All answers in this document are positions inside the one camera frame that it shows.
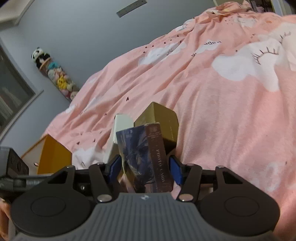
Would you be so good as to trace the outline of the plush toy storage tube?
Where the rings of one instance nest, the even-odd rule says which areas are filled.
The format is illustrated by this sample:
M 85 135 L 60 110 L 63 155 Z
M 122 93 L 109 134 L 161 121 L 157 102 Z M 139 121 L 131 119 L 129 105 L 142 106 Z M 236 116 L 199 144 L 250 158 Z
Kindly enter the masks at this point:
M 76 94 L 80 90 L 64 69 L 51 58 L 44 61 L 39 70 L 47 76 L 49 80 L 51 80 L 53 85 L 55 85 L 55 87 L 70 102 L 75 98 Z

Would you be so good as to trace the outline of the pink patterned duvet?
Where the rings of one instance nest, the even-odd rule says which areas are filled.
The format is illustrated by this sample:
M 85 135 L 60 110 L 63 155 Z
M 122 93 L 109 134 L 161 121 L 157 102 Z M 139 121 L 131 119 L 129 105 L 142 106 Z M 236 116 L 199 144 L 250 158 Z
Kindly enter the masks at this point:
M 247 2 L 207 9 L 90 76 L 44 134 L 88 167 L 106 153 L 114 117 L 136 120 L 152 102 L 178 117 L 180 161 L 225 166 L 269 194 L 275 234 L 295 240 L 295 15 Z

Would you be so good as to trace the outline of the panda plush on tube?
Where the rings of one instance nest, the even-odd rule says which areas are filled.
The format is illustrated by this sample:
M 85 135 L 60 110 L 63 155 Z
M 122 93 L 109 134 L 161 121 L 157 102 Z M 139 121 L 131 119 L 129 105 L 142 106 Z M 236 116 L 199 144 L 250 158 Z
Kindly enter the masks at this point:
M 43 49 L 37 47 L 31 55 L 33 62 L 36 64 L 37 68 L 39 69 L 42 64 L 49 59 L 51 56 L 48 53 L 45 53 Z

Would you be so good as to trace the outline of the dark blue photo card box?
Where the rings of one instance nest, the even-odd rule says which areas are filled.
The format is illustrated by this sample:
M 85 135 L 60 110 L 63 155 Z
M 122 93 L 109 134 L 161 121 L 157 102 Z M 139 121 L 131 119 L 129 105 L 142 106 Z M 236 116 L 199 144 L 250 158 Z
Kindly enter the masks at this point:
M 122 168 L 136 193 L 171 192 L 171 178 L 159 123 L 116 132 Z

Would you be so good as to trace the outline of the window with frame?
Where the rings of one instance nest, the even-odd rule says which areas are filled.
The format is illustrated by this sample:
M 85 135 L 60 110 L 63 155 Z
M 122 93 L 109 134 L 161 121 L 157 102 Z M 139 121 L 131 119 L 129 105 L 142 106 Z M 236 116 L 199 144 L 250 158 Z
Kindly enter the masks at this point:
M 1 140 L 43 92 L 28 80 L 1 42 Z

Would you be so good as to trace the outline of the gold small box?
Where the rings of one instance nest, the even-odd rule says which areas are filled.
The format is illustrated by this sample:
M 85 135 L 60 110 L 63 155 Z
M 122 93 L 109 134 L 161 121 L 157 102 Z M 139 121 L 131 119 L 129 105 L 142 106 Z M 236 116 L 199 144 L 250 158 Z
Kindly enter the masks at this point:
M 159 123 L 163 139 L 177 143 L 179 122 L 177 114 L 156 102 L 152 102 L 135 120 L 134 126 L 142 126 L 148 123 Z

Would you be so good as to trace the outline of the orange cardboard storage box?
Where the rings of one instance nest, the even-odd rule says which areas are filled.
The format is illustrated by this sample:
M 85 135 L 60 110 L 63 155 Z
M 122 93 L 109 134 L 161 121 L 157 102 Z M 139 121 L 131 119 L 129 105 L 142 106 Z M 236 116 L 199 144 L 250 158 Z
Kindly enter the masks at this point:
M 52 174 L 72 165 L 72 153 L 52 136 L 43 136 L 22 156 L 29 175 Z

